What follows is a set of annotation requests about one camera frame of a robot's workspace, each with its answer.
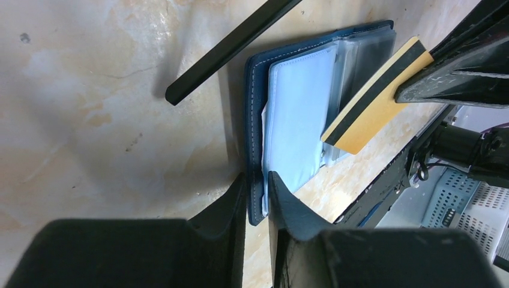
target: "perforated metal panel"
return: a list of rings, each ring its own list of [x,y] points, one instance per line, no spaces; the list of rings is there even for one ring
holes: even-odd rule
[[[465,210],[478,186],[479,181],[468,178],[465,173],[447,169],[435,186],[422,225],[429,228],[449,227],[454,215]]]
[[[493,262],[509,219],[509,189],[482,182],[462,214],[458,229],[469,233]]]
[[[496,255],[509,261],[509,229],[506,227],[496,248]]]

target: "black stripe on card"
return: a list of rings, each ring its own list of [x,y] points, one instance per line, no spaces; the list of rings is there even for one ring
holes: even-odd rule
[[[417,41],[408,49],[355,103],[348,111],[346,116],[339,122],[334,131],[327,137],[325,143],[335,145],[345,134],[346,130],[362,114],[362,112],[376,99],[376,97],[392,82],[394,79],[407,69],[424,52],[421,41]]]

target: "marble surface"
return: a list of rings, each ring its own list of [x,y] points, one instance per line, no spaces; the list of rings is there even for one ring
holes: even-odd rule
[[[57,218],[190,218],[242,171],[243,65],[265,49],[393,19],[438,44],[478,0],[303,0],[178,107],[164,90],[263,0],[0,2],[0,282]],[[412,104],[297,196],[334,220],[439,106]],[[268,225],[244,287],[270,287]]]

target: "black cable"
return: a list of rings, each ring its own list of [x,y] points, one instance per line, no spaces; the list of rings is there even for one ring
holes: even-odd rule
[[[461,170],[459,168],[456,168],[456,167],[454,167],[452,165],[449,165],[449,164],[444,164],[444,163],[428,163],[428,164],[426,164],[426,167],[428,169],[431,168],[431,167],[435,167],[435,166],[447,167],[447,168],[452,168],[452,169],[458,170],[458,171],[463,172],[463,173],[465,172],[465,171],[463,171],[463,170]]]
[[[426,164],[424,162],[419,162],[419,169],[417,169],[417,178],[419,178],[420,181],[426,181],[429,179],[429,170]]]
[[[417,169],[417,178],[419,178],[419,180],[421,181],[426,181],[429,179],[429,169],[433,168],[433,167],[436,167],[436,166],[440,166],[440,167],[447,167],[447,168],[452,168],[454,170],[457,170],[457,171],[460,171],[460,172],[463,172],[462,170],[452,166],[452,165],[449,165],[449,164],[444,164],[444,163],[427,163],[427,164],[424,164],[424,162],[419,162],[420,164],[420,167],[419,169]]]

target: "white stitching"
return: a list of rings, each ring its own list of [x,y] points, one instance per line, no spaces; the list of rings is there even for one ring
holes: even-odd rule
[[[349,36],[355,35],[355,34],[358,34],[358,33],[362,33],[362,32],[371,31],[371,30],[374,30],[374,29],[379,29],[379,28],[381,28],[381,26],[372,27],[370,29],[365,29],[365,30],[353,32]],[[263,64],[265,62],[272,61],[274,59],[281,58],[281,57],[284,57],[284,56],[288,56],[288,55],[294,54],[296,52],[300,52],[300,51],[305,50],[305,49],[314,48],[316,46],[320,46],[321,44],[324,44],[324,43],[329,42],[329,41],[332,42],[332,41],[335,41],[335,39],[332,38],[332,39],[328,39],[328,40],[322,41],[322,42],[320,42],[318,44],[315,44],[315,45],[307,46],[307,47],[304,47],[304,48],[299,48],[299,49],[297,49],[295,51],[288,52],[288,53],[285,53],[285,54],[282,54],[282,55],[279,55],[279,56],[276,56],[276,57],[264,60],[262,62],[258,62],[253,67],[253,70],[251,71],[251,74],[253,75],[252,80],[251,80],[251,156],[253,158],[253,163],[255,162],[255,127],[253,126],[253,103],[255,102],[255,69],[256,69],[256,67],[258,67],[258,65],[261,65],[261,64]],[[251,192],[251,198],[254,199],[255,198],[255,193],[256,193],[255,170],[254,169],[253,169],[253,183],[252,183],[252,187],[253,187],[253,191]],[[258,221],[258,217],[256,216],[257,215],[256,214],[256,205],[253,205],[253,209],[254,209],[254,219],[256,221]]]
[[[288,65],[294,64],[294,63],[298,63],[298,62],[306,61],[306,60],[308,60],[308,59],[310,59],[310,58],[317,57],[317,56],[319,56],[319,55],[321,55],[321,54],[326,54],[326,53],[328,53],[329,51],[327,51],[327,50],[323,50],[323,51],[314,52],[314,53],[312,53],[312,54],[310,54],[310,55],[307,55],[307,56],[304,56],[304,57],[300,57],[300,58],[297,58],[297,59],[293,59],[293,60],[290,60],[290,61],[286,61],[286,62],[284,62],[284,63],[282,63],[282,64],[280,64],[280,65],[281,65],[281,67],[283,67],[283,66],[288,66]],[[272,88],[272,93],[273,93],[273,94],[275,94],[275,93],[276,93],[276,90],[277,90],[277,73],[275,73],[275,75],[274,75],[274,87]],[[275,100],[273,100],[270,104],[272,105],[272,108],[273,108],[273,109],[272,109],[272,110],[269,110],[269,111],[270,111],[270,114],[269,114],[269,113],[268,113],[268,111],[267,111],[267,114],[269,114],[269,115],[267,116],[267,119],[270,119],[270,118],[272,118],[272,117],[274,116],[274,111],[275,111],[275,109],[276,109],[276,101],[275,101]],[[273,132],[273,127],[272,127],[272,126],[271,126],[271,127],[267,127],[267,128],[265,129],[265,133],[266,133],[266,135],[267,135],[267,139],[270,139],[270,138],[272,137],[272,132]],[[265,150],[265,153],[266,153],[266,155],[267,155],[267,158],[268,158],[268,159],[270,159],[270,158],[271,158],[271,150],[270,150],[270,149],[266,149],[266,150]]]

